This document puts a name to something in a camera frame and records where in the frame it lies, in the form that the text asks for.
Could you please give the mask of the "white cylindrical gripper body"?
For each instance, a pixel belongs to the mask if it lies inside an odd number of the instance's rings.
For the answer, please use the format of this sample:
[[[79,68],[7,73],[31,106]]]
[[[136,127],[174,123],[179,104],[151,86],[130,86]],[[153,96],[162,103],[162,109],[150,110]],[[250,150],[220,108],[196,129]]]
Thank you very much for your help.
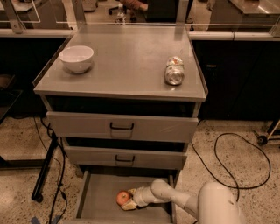
[[[156,197],[153,195],[149,186],[142,186],[135,190],[133,200],[139,207],[146,207],[155,201]]]

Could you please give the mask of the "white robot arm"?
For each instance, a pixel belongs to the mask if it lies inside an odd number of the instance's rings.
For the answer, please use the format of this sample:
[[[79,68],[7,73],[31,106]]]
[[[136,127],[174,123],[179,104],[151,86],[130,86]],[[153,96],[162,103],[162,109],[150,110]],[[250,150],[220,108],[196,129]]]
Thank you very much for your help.
[[[234,195],[217,182],[204,184],[197,196],[176,190],[162,179],[154,180],[149,186],[120,191],[116,195],[116,203],[124,211],[168,202],[185,210],[199,224],[246,224],[245,215]]]

